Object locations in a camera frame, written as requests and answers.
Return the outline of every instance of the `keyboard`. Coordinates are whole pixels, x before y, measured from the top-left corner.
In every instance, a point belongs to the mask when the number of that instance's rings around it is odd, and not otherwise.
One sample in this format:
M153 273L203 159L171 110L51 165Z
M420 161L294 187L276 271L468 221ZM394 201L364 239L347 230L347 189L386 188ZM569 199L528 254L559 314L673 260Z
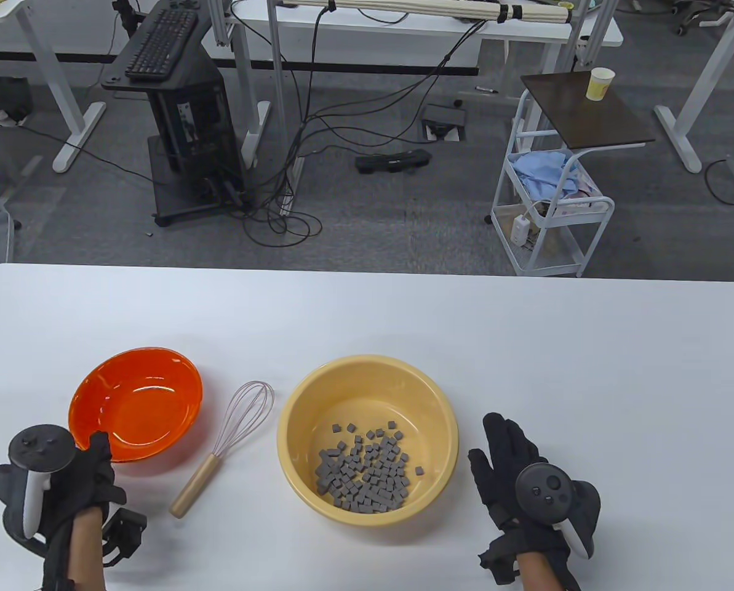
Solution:
M197 11L161 9L134 52L126 75L142 81L166 81L197 25Z

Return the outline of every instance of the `white shelf unit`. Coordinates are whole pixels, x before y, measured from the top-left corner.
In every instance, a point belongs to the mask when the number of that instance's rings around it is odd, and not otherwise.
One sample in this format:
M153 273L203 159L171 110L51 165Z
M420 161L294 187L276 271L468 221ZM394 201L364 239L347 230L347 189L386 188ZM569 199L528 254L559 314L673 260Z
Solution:
M589 152L619 150L628 147L640 147L645 144L632 143L621 146L589 147L575 152L569 152L570 156L566 160L552 200L549 202L533 202L530 199L525 185L522 184L522 181L512 166L512 155L532 151L533 138L558 135L558 132L554 129L532 132L521 131L522 122L524 121L524 117L522 116L524 115L524 108L526 104L533 104L533 101L529 101L528 97L529 91L525 90L519 99L512 124L512 132L509 136L506 154L504 155L501 166L501 175L498 178L498 185L495 189L493 206L490 210L490 215L485 218L485 221L493 224L498 236L501 238L501 243L504 245L507 256L518 275L549 276L574 273L576 276L582 276L612 216L615 203L612 199L603 195L598 189L591 196L573 199L562 198L564 194L564 182L567 180L572 169L578 164L581 156ZM592 186L596 186L596 183L592 181L582 165L580 165L580 174ZM520 203L511 205L502 205L500 203L501 190L507 177L512 182L515 194L518 195L521 201ZM538 203L548 204L547 211L544 215L540 214L538 209L536 209L535 205L538 205ZM532 224L538 228L538 234L536 234L535 242L530 242L529 240L525 246L518 247L511 242L509 237L512 234L512 224L515 217L522 214L530 217ZM569 229L569 226L583 224L599 225L585 253Z

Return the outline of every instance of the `pile of gray cubes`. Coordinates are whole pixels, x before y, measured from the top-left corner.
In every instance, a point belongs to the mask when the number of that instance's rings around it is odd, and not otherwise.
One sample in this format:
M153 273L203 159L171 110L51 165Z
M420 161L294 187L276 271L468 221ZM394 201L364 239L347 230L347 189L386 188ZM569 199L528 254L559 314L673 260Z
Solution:
M388 422L389 430L397 428L397 422ZM339 425L331 425L334 433L341 433ZM350 423L349 433L356 432ZM353 513L386 513L402 507L408 498L411 481L405 475L408 454L403 453L399 442L402 431L388 433L383 428L367 431L353 437L353 445L340 441L336 448L320 450L320 465L315 470L317 493L333 496L333 506ZM417 476L424 470L415 467Z

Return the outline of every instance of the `wooden whisk handle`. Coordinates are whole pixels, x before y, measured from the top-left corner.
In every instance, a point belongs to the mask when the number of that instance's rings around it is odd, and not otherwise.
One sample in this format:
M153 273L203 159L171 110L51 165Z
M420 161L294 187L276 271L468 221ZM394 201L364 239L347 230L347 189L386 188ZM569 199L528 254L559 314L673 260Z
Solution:
M211 478L217 473L221 465L221 458L209 455L197 470L194 471L192 478L189 479L186 486L183 487L181 493L175 498L173 504L170 505L170 515L180 520L186 515L186 512L192 507L194 501L197 500L200 493L209 485Z

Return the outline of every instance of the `blue cloth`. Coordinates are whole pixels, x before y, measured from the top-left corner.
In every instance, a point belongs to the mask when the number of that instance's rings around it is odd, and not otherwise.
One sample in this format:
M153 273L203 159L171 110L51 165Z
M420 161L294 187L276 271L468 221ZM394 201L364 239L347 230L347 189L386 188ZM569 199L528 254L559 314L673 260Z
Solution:
M518 155L512 166L532 201L552 201L568 159L569 155L563 152L527 152ZM560 198L566 199L579 190L578 165L575 164L564 182L564 193Z

